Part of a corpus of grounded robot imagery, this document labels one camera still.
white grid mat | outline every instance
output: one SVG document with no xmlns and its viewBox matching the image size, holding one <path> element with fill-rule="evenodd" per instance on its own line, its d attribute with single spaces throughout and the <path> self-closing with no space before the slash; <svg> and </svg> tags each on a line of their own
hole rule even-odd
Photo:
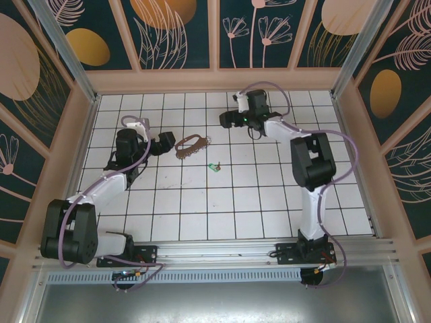
<svg viewBox="0 0 431 323">
<path fill-rule="evenodd" d="M 124 115 L 149 118 L 152 137 L 172 131 L 178 142 L 196 133 L 211 137 L 211 145 L 184 160 L 176 158 L 175 149 L 151 156 L 131 189 L 101 212 L 99 229 L 124 231 L 137 242 L 297 236 L 302 201 L 290 147 L 265 137 L 253 141 L 245 127 L 223 129 L 219 115 L 237 108 L 232 94 L 102 97 L 80 191 L 101 174 Z M 289 95 L 290 122 L 303 129 L 339 131 L 328 92 Z M 269 92 L 269 103 L 272 111 L 287 110 L 279 92 Z M 340 137 L 328 137 L 340 175 L 350 166 L 347 149 Z M 207 167 L 218 162 L 222 169 L 217 173 Z M 372 234 L 355 176 L 328 192 L 325 224 L 335 236 Z"/>
</svg>

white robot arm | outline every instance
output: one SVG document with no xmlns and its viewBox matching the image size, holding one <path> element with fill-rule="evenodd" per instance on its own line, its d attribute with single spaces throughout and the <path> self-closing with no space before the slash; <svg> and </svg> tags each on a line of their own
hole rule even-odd
<svg viewBox="0 0 431 323">
<path fill-rule="evenodd" d="M 311 136 L 300 131 L 295 131 L 287 127 L 280 116 L 274 116 L 264 123 L 265 134 L 280 143 L 291 143 L 295 138 L 305 138 Z M 322 238 L 325 233 L 322 231 L 317 218 L 317 207 L 319 195 L 323 194 L 321 202 L 321 220 L 325 221 L 325 201 L 327 191 L 322 193 L 325 185 L 313 188 L 310 191 L 306 187 L 302 187 L 302 216 L 300 231 L 307 240 L 317 240 Z"/>
<path fill-rule="evenodd" d="M 280 143 L 290 144 L 294 178 L 302 187 L 302 216 L 297 251 L 303 260 L 316 260 L 315 263 L 318 263 L 321 252 L 333 254 L 330 252 L 333 250 L 329 249 L 332 244 L 321 229 L 325 219 L 327 192 L 323 188 L 332 181 L 336 173 L 326 134 L 303 133 L 301 129 L 287 124 L 279 113 L 269 111 L 263 90 L 246 94 L 238 92 L 234 99 L 238 102 L 238 111 L 220 115 L 220 124 L 224 128 L 246 126 Z"/>
<path fill-rule="evenodd" d="M 74 221 L 75 225 L 73 229 L 64 231 L 61 246 L 64 260 L 87 264 L 93 258 L 121 255 L 124 260 L 136 261 L 133 238 L 122 232 L 98 231 L 96 215 L 116 195 L 132 185 L 140 175 L 138 164 L 144 164 L 145 169 L 149 156 L 162 155 L 174 147 L 172 132 L 159 134 L 156 142 L 147 136 L 150 129 L 148 120 L 142 122 L 127 123 L 126 128 L 117 133 L 117 150 L 111 154 L 99 179 L 84 190 L 86 195 L 77 194 L 49 204 L 40 243 L 43 257 L 59 259 L 60 231 L 65 214 L 69 212 L 67 224 Z"/>
</svg>

decorative wallpaper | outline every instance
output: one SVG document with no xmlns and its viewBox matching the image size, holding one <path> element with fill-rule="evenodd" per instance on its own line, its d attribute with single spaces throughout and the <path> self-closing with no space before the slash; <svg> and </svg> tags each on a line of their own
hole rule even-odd
<svg viewBox="0 0 431 323">
<path fill-rule="evenodd" d="M 11 1 L 0 7 L 0 106 L 51 146 L 70 88 Z"/>
<path fill-rule="evenodd" d="M 7 265 L 9 264 L 9 259 L 0 257 L 0 287 L 3 282 L 3 277 L 6 274 Z"/>
<path fill-rule="evenodd" d="M 209 68 L 207 0 L 121 0 L 142 69 Z"/>
<path fill-rule="evenodd" d="M 359 90 L 383 144 L 431 95 L 431 1 L 407 6 Z"/>
<path fill-rule="evenodd" d="M 383 20 L 383 23 L 380 25 L 380 28 L 378 29 L 376 35 L 374 36 L 374 39 L 372 40 L 370 46 L 368 47 L 367 51 L 364 53 L 364 56 L 360 60 L 358 66 L 356 67 L 355 71 L 353 72 L 353 77 L 356 78 L 358 76 L 359 72 L 361 71 L 362 67 L 365 64 L 365 61 L 368 59 L 368 55 L 370 54 L 371 50 L 376 46 L 376 43 L 380 36 L 383 33 L 383 30 L 385 30 L 386 25 L 388 24 L 389 20 L 391 20 L 392 15 L 396 8 L 398 7 L 398 4 L 401 0 L 393 0 L 391 9 L 389 10 L 389 14 L 386 16 L 386 18 Z"/>
<path fill-rule="evenodd" d="M 46 3 L 86 71 L 131 69 L 107 0 L 46 0 Z M 33 13 L 27 1 L 26 5 Z"/>
<path fill-rule="evenodd" d="M 430 274 L 431 277 L 431 252 L 422 254 L 422 259 L 424 259 L 425 266 L 428 269 L 428 274 Z"/>
<path fill-rule="evenodd" d="M 376 0 L 319 0 L 298 67 L 341 67 Z"/>
<path fill-rule="evenodd" d="M 0 121 L 0 240 L 16 243 L 44 162 Z"/>
<path fill-rule="evenodd" d="M 57 56 L 59 57 L 61 63 L 63 64 L 63 66 L 66 68 L 67 73 L 69 74 L 69 76 L 72 78 L 72 80 L 75 81 L 75 77 L 73 76 L 72 72 L 70 72 L 68 66 L 66 65 L 66 62 L 63 60 L 63 57 L 61 57 L 58 52 L 57 49 L 55 48 L 55 45 L 53 43 L 53 41 L 50 39 L 50 37 L 48 36 L 48 34 L 45 32 L 45 29 L 40 25 L 39 20 L 36 18 L 36 15 L 34 14 L 34 11 L 32 9 L 32 7 L 30 6 L 30 4 L 28 3 L 27 0 L 24 0 L 24 4 L 27 6 L 28 11 L 32 14 L 34 20 L 37 22 L 37 24 L 39 25 L 39 29 L 42 30 L 43 34 L 45 35 L 45 38 L 48 40 L 49 44 L 51 45 L 51 47 L 56 51 Z"/>
<path fill-rule="evenodd" d="M 221 0 L 220 67 L 287 67 L 305 0 Z"/>
<path fill-rule="evenodd" d="M 416 239 L 431 235 L 431 114 L 386 154 L 386 161 Z"/>
</svg>

small green object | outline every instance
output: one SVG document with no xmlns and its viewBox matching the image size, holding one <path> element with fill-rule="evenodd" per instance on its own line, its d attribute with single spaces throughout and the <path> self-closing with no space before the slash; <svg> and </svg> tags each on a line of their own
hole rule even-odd
<svg viewBox="0 0 431 323">
<path fill-rule="evenodd" d="M 220 168 L 220 162 L 218 163 L 218 165 L 209 164 L 208 167 L 211 168 L 216 173 L 221 170 L 221 168 Z"/>
</svg>

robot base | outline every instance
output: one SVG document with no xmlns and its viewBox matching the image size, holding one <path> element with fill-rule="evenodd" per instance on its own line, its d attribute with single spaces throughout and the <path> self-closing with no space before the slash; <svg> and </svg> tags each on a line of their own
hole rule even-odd
<svg viewBox="0 0 431 323">
<path fill-rule="evenodd" d="M 316 266 L 320 266 L 328 262 L 322 252 L 333 262 L 337 262 L 334 245 L 331 242 L 325 244 L 318 252 L 309 253 L 306 258 L 301 255 L 297 242 L 291 244 L 276 244 L 275 252 L 271 253 L 271 256 L 277 258 L 278 264 L 315 264 Z"/>
<path fill-rule="evenodd" d="M 143 260 L 145 263 L 151 264 L 157 262 L 157 249 L 157 246 L 134 246 L 132 259 L 127 257 L 125 254 L 115 257 L 132 262 L 141 262 Z M 136 265 L 124 264 L 122 262 L 106 258 L 98 258 L 96 266 L 99 268 L 136 267 Z"/>
</svg>

